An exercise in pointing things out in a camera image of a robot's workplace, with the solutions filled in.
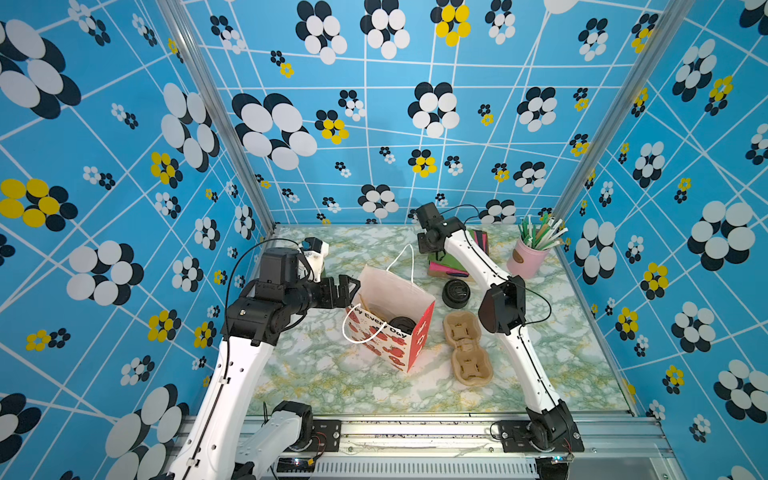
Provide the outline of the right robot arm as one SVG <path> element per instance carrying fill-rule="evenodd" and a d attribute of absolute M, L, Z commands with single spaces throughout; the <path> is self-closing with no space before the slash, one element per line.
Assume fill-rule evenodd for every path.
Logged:
<path fill-rule="evenodd" d="M 528 334 L 525 281 L 494 263 L 470 238 L 464 223 L 456 217 L 444 218 L 435 204 L 420 206 L 416 218 L 422 228 L 417 235 L 419 251 L 443 251 L 454 256 L 481 288 L 479 321 L 499 338 L 511 358 L 530 419 L 531 444 L 543 452 L 574 447 L 575 421 L 548 379 Z"/>

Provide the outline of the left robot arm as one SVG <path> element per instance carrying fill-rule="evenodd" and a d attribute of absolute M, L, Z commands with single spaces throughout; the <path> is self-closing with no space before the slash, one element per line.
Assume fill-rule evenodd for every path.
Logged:
<path fill-rule="evenodd" d="M 256 383 L 292 316 L 312 309 L 345 310 L 359 280 L 323 277 L 324 259 L 300 248 L 266 249 L 259 271 L 225 309 L 216 368 L 187 439 L 166 473 L 168 479 L 257 479 L 289 448 L 320 440 L 311 406 L 284 401 L 246 442 L 240 440 Z"/>

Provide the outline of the red white paper bag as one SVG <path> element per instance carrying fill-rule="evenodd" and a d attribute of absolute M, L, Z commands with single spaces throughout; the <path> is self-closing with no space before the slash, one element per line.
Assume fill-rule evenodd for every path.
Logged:
<path fill-rule="evenodd" d="M 361 287 L 342 322 L 342 335 L 347 342 L 367 348 L 397 370 L 409 372 L 428 339 L 436 298 L 415 282 L 413 247 L 407 245 L 401 252 L 410 254 L 406 278 L 393 273 L 391 266 L 363 268 L 359 277 Z M 364 297 L 366 312 L 360 310 L 358 294 Z M 416 322 L 412 335 L 389 325 L 399 316 Z"/>

